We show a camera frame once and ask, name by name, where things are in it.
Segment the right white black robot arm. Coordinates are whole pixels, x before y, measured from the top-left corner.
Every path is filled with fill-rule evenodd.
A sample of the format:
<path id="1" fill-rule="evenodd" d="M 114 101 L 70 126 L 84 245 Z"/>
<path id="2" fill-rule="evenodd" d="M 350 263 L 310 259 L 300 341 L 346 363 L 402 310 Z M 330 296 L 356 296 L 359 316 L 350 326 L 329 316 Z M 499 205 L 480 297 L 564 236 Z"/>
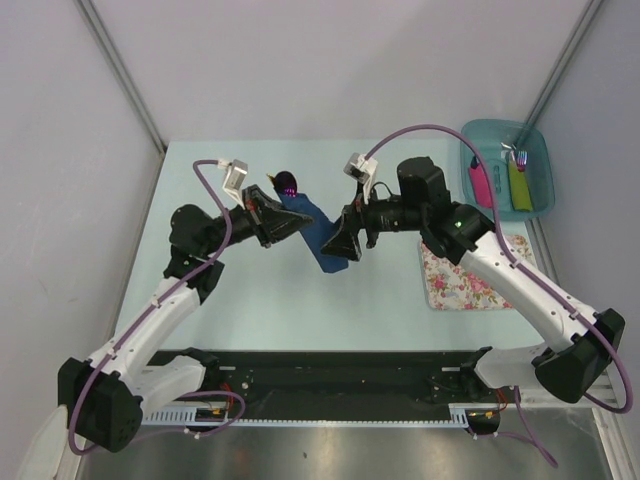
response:
<path id="1" fill-rule="evenodd" d="M 357 261 L 361 232 L 368 247 L 382 232 L 419 232 L 431 253 L 487 282 L 543 339 L 539 345 L 474 353 L 463 366 L 463 393 L 484 401 L 497 388 L 540 386 L 566 403 L 585 398 L 614 358 L 625 327 L 621 315 L 577 301 L 518 256 L 488 217 L 452 200 L 443 171 L 430 158 L 401 162 L 400 192 L 387 199 L 373 190 L 376 170 L 375 160 L 359 154 L 347 162 L 344 171 L 358 187 L 322 253 Z"/>

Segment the purple spoon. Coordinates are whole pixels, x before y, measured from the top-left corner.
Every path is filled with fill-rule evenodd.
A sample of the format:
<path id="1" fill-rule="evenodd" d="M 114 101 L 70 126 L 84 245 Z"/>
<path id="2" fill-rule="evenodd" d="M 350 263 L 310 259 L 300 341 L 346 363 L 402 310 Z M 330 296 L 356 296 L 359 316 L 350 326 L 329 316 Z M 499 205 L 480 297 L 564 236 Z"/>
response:
<path id="1" fill-rule="evenodd" d="M 280 171 L 272 179 L 275 191 L 278 194 L 296 197 L 298 193 L 297 180 L 289 171 Z"/>

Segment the dark blue paper napkin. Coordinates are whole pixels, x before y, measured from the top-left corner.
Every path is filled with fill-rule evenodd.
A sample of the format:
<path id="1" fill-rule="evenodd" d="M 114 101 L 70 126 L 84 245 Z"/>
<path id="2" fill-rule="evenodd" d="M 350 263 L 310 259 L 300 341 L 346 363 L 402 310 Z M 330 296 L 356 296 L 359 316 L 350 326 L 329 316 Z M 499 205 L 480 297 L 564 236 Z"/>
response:
<path id="1" fill-rule="evenodd" d="M 327 274 L 346 270 L 349 266 L 347 259 L 321 252 L 322 247 L 335 231 L 334 224 L 326 214 L 306 194 L 297 193 L 295 196 L 291 196 L 279 193 L 278 197 L 288 210 L 308 215 L 313 219 L 313 223 L 303 228 L 300 233 L 320 269 Z"/>

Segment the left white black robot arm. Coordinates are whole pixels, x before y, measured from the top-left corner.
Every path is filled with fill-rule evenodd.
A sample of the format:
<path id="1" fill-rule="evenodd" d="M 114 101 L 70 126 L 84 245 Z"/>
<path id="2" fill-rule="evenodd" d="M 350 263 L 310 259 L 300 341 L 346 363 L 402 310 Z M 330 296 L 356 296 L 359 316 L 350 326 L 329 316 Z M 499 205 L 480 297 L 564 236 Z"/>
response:
<path id="1" fill-rule="evenodd" d="M 58 372 L 58 401 L 68 410 L 68 443 L 75 439 L 110 452 L 124 449 L 143 419 L 193 394 L 214 397 L 221 387 L 217 360 L 187 349 L 163 367 L 145 369 L 168 336 L 201 307 L 224 270 L 223 250 L 255 237 L 268 248 L 310 226 L 310 215 L 288 209 L 258 186 L 241 193 L 241 203 L 213 218 L 186 204 L 173 213 L 170 261 L 138 316 L 86 360 L 68 359 Z"/>

